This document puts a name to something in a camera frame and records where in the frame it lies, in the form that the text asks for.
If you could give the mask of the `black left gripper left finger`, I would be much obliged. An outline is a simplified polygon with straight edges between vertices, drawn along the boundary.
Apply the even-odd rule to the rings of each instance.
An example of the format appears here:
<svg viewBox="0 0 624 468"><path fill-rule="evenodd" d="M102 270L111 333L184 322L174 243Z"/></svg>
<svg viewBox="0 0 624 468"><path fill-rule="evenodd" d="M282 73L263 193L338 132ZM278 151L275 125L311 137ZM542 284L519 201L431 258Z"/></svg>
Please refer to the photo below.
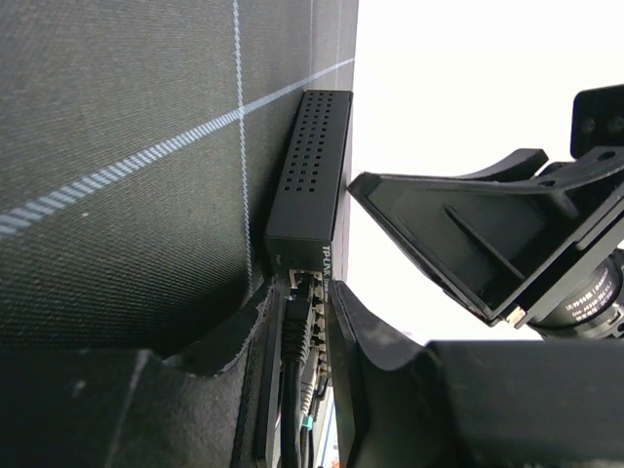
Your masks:
<svg viewBox="0 0 624 468"><path fill-rule="evenodd" d="M271 467L284 284L183 352L5 351L5 467Z"/></svg>

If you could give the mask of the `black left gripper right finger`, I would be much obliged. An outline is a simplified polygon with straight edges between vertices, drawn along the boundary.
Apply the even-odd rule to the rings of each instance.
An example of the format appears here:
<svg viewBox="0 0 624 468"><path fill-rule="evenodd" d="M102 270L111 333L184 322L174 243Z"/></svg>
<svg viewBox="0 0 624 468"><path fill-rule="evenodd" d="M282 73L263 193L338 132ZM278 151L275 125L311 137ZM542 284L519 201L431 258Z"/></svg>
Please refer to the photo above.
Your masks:
<svg viewBox="0 0 624 468"><path fill-rule="evenodd" d="M345 283L331 283L329 295L342 466L622 465L619 341L419 345Z"/></svg>

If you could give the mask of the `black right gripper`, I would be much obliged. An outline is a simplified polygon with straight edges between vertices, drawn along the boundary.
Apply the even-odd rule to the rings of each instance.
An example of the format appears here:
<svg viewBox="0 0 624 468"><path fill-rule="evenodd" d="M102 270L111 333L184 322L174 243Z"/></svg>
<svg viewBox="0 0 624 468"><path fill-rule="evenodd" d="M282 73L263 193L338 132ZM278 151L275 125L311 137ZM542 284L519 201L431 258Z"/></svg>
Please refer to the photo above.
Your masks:
<svg viewBox="0 0 624 468"><path fill-rule="evenodd" d="M623 292L623 158L592 151L536 175L548 161L543 149L520 148L458 178L362 173L348 190L489 326L611 328Z"/></svg>

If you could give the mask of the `black network switch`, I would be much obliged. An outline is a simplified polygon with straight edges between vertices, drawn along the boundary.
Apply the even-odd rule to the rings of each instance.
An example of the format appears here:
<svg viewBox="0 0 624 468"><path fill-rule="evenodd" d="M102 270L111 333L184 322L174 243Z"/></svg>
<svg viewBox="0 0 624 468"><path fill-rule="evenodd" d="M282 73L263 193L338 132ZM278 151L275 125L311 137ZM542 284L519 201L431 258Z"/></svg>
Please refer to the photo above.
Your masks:
<svg viewBox="0 0 624 468"><path fill-rule="evenodd" d="M353 93L303 94L264 240L273 271L295 289L312 280L315 313L310 347L315 380L329 377L325 308L329 285L347 276Z"/></svg>

